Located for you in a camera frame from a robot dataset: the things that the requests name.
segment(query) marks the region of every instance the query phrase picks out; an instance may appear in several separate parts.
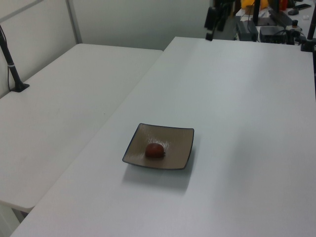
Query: square plate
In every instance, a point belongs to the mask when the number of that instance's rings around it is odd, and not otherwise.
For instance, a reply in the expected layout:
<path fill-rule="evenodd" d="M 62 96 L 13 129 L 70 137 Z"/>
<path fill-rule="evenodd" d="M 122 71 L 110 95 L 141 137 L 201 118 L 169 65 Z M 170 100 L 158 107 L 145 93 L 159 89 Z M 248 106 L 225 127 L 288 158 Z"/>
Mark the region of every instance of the square plate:
<path fill-rule="evenodd" d="M 123 162 L 153 169 L 184 169 L 193 145 L 194 129 L 164 127 L 140 123 L 123 157 Z M 161 144 L 163 158 L 148 158 L 145 149 L 150 143 Z"/>

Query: black cable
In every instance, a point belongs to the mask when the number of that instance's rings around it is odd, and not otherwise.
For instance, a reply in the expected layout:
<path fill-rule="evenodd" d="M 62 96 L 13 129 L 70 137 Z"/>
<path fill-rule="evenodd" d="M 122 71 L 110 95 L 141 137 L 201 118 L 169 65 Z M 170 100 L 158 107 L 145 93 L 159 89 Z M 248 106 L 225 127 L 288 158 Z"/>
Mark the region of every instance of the black cable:
<path fill-rule="evenodd" d="M 6 37 L 5 37 L 5 33 L 4 33 L 4 31 L 3 31 L 2 27 L 1 27 L 1 25 L 0 25 L 0 31 L 1 31 L 1 34 L 3 35 L 3 37 L 4 37 L 4 41 L 5 41 L 6 46 L 8 46 L 8 43 L 7 43 Z M 10 83 L 9 83 L 9 66 L 7 66 L 7 67 L 8 67 L 8 76 L 7 76 L 8 89 L 9 89 L 9 91 L 11 91 L 11 89 L 10 89 Z"/>
<path fill-rule="evenodd" d="M 11 91 L 11 89 L 10 89 L 10 83 L 9 83 L 9 66 L 8 66 L 8 89 L 9 89 L 9 91 Z"/>
<path fill-rule="evenodd" d="M 1 31 L 1 34 L 3 35 L 3 37 L 4 37 L 5 44 L 8 45 L 8 43 L 7 43 L 7 41 L 6 41 L 5 33 L 4 33 L 4 31 L 3 31 L 2 27 L 1 27 L 1 25 L 0 25 L 0 31 Z"/>
<path fill-rule="evenodd" d="M 301 35 L 303 35 L 304 37 L 306 37 L 302 32 L 300 32 Z"/>

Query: red fruit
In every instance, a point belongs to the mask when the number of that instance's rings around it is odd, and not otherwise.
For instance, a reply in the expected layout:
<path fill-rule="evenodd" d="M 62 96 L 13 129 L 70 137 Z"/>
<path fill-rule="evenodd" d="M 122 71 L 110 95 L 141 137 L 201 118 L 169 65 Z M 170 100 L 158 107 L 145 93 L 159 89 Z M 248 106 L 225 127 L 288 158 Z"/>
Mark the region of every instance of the red fruit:
<path fill-rule="evenodd" d="M 145 156 L 152 158 L 164 157 L 163 146 L 158 143 L 151 143 L 146 147 Z"/>

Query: white table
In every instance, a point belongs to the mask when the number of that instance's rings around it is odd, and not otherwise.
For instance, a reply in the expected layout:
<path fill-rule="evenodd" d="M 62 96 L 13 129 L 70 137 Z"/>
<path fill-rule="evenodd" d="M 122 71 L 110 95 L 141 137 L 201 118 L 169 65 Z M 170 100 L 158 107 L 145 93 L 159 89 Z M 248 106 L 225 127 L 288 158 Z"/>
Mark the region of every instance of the white table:
<path fill-rule="evenodd" d="M 0 204 L 29 212 L 161 55 L 79 44 L 0 99 Z"/>
<path fill-rule="evenodd" d="M 195 129 L 186 169 L 121 161 L 140 122 Z M 315 140 L 311 53 L 175 38 L 12 237 L 314 237 Z"/>

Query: yellow object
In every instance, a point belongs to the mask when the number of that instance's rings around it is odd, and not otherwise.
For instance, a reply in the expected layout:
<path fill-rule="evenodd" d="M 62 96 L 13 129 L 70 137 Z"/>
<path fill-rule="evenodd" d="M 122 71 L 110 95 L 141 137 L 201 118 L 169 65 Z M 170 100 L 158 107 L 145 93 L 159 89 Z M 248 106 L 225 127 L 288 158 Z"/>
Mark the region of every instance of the yellow object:
<path fill-rule="evenodd" d="M 251 6 L 254 4 L 254 0 L 241 0 L 241 8 L 245 9 L 246 6 Z M 261 0 L 260 1 L 260 9 L 264 9 L 269 6 L 268 0 Z"/>

